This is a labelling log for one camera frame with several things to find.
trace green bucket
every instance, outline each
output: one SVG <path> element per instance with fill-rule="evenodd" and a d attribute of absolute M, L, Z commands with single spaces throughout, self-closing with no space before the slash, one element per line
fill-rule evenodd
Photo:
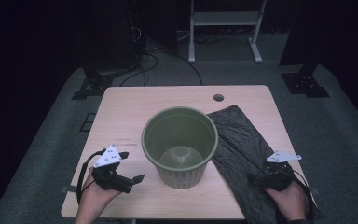
<path fill-rule="evenodd" d="M 174 189 L 189 189 L 200 182 L 217 143 L 213 121 L 191 107 L 158 112 L 142 132 L 146 157 L 156 166 L 162 181 Z"/>

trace light wood surface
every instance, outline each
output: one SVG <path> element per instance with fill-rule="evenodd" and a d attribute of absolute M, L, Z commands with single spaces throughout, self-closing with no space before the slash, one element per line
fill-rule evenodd
<path fill-rule="evenodd" d="M 216 94 L 223 95 L 224 101 L 216 102 L 213 99 Z M 191 189 L 172 189 L 160 180 L 156 168 L 147 160 L 141 145 L 143 127 L 160 110 L 178 105 L 191 106 L 204 113 L 237 105 L 273 150 L 294 153 L 266 86 L 109 88 L 98 109 L 72 185 L 77 183 L 83 162 L 92 153 L 111 144 L 115 144 L 118 151 L 130 152 L 117 172 L 128 178 L 145 174 L 145 179 L 133 186 L 130 194 L 122 193 L 115 198 L 101 217 L 244 219 L 229 186 L 211 161 L 198 185 Z M 291 161 L 290 164 L 302 174 L 297 161 Z M 75 217 L 76 211 L 76 195 L 68 192 L 62 215 Z"/>

